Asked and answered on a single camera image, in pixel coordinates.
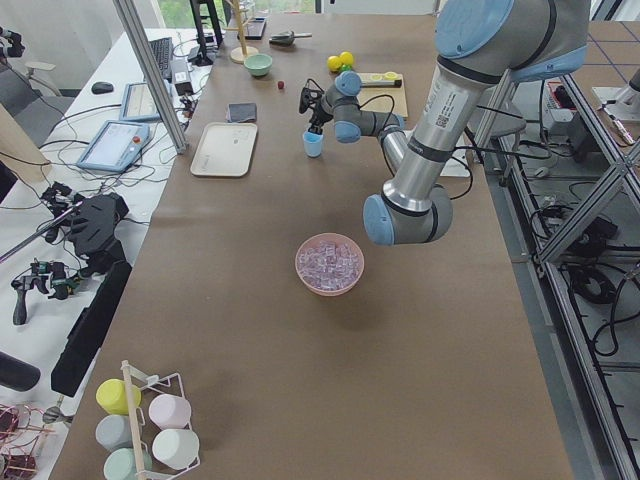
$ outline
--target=green bowl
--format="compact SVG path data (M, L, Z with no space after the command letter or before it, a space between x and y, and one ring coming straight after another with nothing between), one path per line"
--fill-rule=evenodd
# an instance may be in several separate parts
M247 57L244 61L244 66L249 73L254 77L262 77L269 73L273 58L265 53L257 53Z

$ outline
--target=blue cup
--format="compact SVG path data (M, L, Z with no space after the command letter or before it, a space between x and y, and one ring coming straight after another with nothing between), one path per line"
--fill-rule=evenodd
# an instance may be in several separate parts
M305 131L302 134L302 143L304 144L304 151L308 157L317 157L322 153L322 140L324 135L318 135Z

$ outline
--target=computer mouse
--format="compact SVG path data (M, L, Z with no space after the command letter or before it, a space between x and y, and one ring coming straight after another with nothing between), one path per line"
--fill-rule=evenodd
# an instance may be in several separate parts
M91 85L91 93L94 93L96 95L109 92L113 92L113 85L109 82L96 82Z
M533 172L533 176L536 178L548 177L550 173L549 167L540 167Z

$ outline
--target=yellow cup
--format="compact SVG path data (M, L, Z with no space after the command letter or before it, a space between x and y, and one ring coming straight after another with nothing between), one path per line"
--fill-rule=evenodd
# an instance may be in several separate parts
M142 393L140 389L135 385L132 385L133 400L136 407L140 405L142 400ZM124 381L112 378L98 387L96 392L96 401L105 412L109 415L128 415L129 409L127 408L127 394L124 390Z

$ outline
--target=gray cup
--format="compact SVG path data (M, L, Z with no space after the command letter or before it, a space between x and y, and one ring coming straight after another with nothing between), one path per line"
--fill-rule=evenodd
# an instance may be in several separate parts
M103 418L96 427L96 440L109 452L115 452L121 448L132 448L129 417L109 415Z

